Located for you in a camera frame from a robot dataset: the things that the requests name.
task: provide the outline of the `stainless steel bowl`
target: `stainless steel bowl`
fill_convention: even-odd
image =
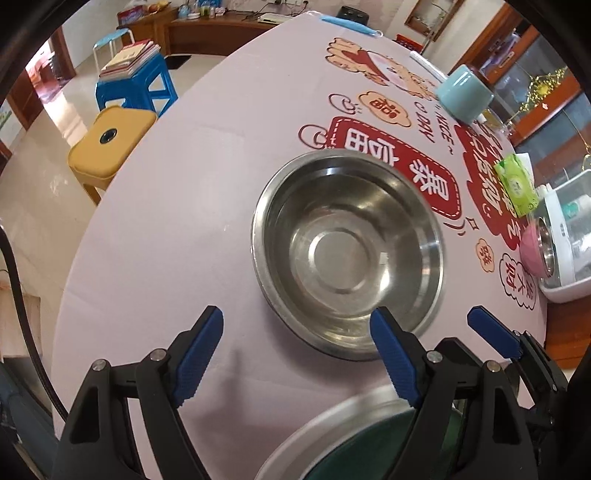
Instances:
[[[548,277],[554,275],[554,241],[552,235],[548,231],[546,222],[542,217],[538,217],[535,223],[535,230],[538,234],[538,247],[540,248],[540,255],[544,261],[546,267],[546,273]]]
[[[271,307],[311,346],[347,360],[378,357],[369,315],[387,306],[420,334],[443,285],[441,230],[398,172],[349,150],[308,153],[267,184],[252,255]]]

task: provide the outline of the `pink bowl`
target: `pink bowl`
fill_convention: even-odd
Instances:
[[[521,235],[521,262],[528,272],[539,278],[554,274],[554,242],[543,218],[537,218]]]

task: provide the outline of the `gold tinsel decoration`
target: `gold tinsel decoration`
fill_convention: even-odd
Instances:
[[[530,85],[527,87],[527,98],[519,106],[519,110],[516,111],[509,121],[513,120],[517,115],[537,107],[544,99],[552,93],[552,91],[562,83],[564,75],[566,74],[566,67],[556,70],[555,72],[547,75],[538,75],[537,77],[531,77]]]

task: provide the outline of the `green tissue package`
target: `green tissue package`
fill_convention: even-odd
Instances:
[[[495,171],[518,217],[527,215],[538,206],[538,194],[517,155],[513,153],[505,157],[495,165]]]

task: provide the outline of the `screw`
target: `screw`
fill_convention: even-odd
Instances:
[[[157,348],[150,352],[150,360],[154,362],[160,362],[166,356],[166,350],[164,348]]]
[[[441,360],[443,360],[443,355],[436,350],[429,350],[427,352],[427,360],[429,360],[432,364],[438,364]]]
[[[497,362],[495,362],[494,360],[488,360],[486,362],[486,367],[488,370],[490,370],[493,373],[501,371],[501,366]]]
[[[104,360],[102,358],[99,358],[98,360],[95,360],[94,362],[92,362],[92,369],[95,372],[100,372],[101,370],[105,369],[106,366],[107,366],[107,360]]]

